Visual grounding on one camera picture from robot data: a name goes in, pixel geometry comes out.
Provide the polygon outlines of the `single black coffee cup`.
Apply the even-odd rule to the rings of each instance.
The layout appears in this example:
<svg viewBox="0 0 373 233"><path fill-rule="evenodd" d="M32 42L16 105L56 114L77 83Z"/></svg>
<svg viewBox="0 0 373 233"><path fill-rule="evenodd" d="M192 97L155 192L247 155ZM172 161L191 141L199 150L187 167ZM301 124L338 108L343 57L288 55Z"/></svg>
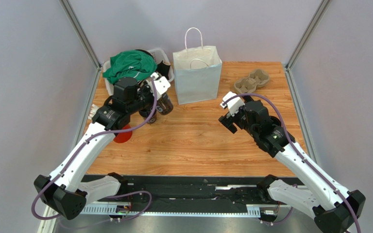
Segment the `single black coffee cup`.
<svg viewBox="0 0 373 233"><path fill-rule="evenodd" d="M172 112L173 110L173 104L170 100L170 97L167 93L164 93L161 98L157 101L157 111L165 116Z"/></svg>

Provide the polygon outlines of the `white paper bag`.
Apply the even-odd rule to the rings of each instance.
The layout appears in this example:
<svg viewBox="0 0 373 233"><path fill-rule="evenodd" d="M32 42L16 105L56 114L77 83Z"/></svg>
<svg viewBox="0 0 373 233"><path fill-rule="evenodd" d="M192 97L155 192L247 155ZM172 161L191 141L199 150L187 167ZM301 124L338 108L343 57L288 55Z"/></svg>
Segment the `white paper bag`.
<svg viewBox="0 0 373 233"><path fill-rule="evenodd" d="M185 49L172 53L175 92L179 105L216 99L218 96L222 60L216 46L205 46L200 34L198 47L187 46L187 35L184 37Z"/></svg>

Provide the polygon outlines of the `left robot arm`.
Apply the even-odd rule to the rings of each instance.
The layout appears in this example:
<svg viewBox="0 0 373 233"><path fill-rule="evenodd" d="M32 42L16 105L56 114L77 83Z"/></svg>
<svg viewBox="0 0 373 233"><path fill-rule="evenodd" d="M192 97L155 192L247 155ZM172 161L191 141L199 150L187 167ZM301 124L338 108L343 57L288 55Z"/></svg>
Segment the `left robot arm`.
<svg viewBox="0 0 373 233"><path fill-rule="evenodd" d="M119 191L127 181L116 173L83 182L87 170L103 149L122 133L129 133L147 124L165 99L170 89L166 77L153 73L138 81L133 77L121 78L114 90L92 116L92 122L81 140L66 159L49 176L39 175L34 186L38 192L32 202L32 215L39 220L62 216L74 219L95 201L122 198Z"/></svg>

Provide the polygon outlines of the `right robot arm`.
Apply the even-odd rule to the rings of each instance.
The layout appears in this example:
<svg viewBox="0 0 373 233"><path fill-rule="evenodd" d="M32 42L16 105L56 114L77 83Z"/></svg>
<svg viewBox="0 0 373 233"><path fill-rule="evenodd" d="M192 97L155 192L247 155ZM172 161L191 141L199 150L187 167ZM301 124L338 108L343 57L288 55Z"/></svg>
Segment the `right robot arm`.
<svg viewBox="0 0 373 233"><path fill-rule="evenodd" d="M258 184L264 202L288 204L314 219L323 233L344 233L360 217L365 196L336 182L314 163L284 129L282 119L271 116L261 101L236 98L220 106L228 109L219 118L224 127L232 133L245 130L262 151L289 168L308 188L301 190L268 175Z"/></svg>

